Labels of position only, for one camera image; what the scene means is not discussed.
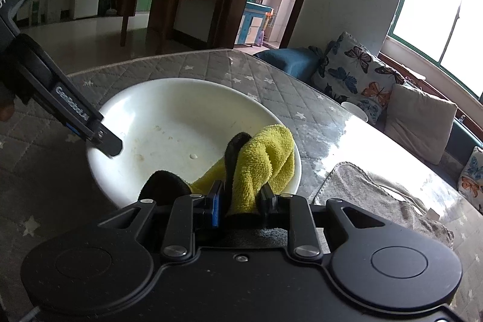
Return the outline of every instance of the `white lettering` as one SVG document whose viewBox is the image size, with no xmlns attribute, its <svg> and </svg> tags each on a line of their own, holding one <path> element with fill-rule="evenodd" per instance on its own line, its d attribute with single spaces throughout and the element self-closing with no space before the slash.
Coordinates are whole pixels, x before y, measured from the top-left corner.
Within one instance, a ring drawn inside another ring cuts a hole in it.
<svg viewBox="0 0 483 322">
<path fill-rule="evenodd" d="M 64 100 L 69 105 L 69 107 L 71 107 L 75 112 L 77 112 L 82 119 L 84 120 L 89 119 L 89 116 L 81 108 L 79 108 L 76 103 L 74 103 L 71 97 L 67 96 L 64 93 L 64 91 L 60 86 L 57 86 L 56 93 L 62 98 L 62 100 Z"/>
</svg>

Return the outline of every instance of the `blue sofa armrest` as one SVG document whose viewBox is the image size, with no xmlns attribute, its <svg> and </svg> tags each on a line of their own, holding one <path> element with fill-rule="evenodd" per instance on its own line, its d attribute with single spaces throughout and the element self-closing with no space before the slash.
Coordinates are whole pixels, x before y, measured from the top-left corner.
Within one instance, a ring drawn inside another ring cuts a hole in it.
<svg viewBox="0 0 483 322">
<path fill-rule="evenodd" d="M 459 163 L 466 165 L 475 146 L 483 148 L 483 143 L 465 125 L 455 119 L 445 150 Z"/>
<path fill-rule="evenodd" d="M 320 59 L 307 48 L 268 49 L 254 56 L 302 82 L 309 82 L 317 70 Z"/>
</svg>

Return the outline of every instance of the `refrigerator door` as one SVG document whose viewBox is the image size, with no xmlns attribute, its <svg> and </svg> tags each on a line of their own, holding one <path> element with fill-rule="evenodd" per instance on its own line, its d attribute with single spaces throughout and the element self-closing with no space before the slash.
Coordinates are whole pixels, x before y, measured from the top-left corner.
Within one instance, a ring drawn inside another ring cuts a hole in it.
<svg viewBox="0 0 483 322">
<path fill-rule="evenodd" d="M 99 0 L 75 0 L 73 19 L 97 15 Z"/>
</svg>

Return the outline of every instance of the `blue cabinet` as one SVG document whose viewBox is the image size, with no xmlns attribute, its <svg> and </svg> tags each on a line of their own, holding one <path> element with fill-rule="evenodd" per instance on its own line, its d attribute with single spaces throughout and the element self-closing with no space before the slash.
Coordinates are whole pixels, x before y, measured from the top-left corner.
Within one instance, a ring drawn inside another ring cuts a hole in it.
<svg viewBox="0 0 483 322">
<path fill-rule="evenodd" d="M 254 44 L 265 25 L 267 15 L 272 12 L 273 9 L 268 6 L 247 2 L 235 44 Z"/>
</svg>

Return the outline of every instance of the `beige pillow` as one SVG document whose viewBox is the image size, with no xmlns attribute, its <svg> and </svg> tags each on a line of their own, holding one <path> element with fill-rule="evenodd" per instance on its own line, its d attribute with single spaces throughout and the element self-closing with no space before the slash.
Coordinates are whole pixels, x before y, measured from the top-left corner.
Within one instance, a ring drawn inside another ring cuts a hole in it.
<svg viewBox="0 0 483 322">
<path fill-rule="evenodd" d="M 456 104 L 395 84 L 384 133 L 416 156 L 439 164 L 448 143 Z"/>
</svg>

